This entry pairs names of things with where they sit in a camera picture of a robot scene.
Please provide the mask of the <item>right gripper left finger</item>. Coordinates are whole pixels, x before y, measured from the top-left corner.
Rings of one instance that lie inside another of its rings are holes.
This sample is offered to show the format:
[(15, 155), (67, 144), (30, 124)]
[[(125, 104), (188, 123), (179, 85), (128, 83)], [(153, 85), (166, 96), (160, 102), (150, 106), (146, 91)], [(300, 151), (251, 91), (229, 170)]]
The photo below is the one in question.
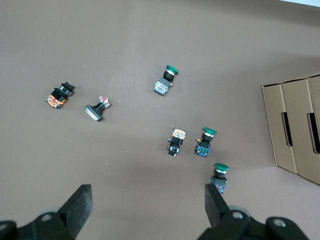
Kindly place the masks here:
[(93, 211), (92, 186), (82, 184), (58, 209), (17, 227), (13, 220), (0, 222), (2, 240), (75, 240)]

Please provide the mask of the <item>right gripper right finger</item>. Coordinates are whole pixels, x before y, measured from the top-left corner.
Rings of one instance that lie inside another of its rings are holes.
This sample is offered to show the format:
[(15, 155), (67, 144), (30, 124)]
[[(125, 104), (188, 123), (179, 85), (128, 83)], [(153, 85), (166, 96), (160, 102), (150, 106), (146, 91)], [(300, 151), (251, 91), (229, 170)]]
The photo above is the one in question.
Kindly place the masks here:
[(307, 240), (292, 220), (279, 216), (260, 223), (240, 208), (230, 209), (213, 184), (205, 185), (205, 211), (211, 227), (200, 240)]

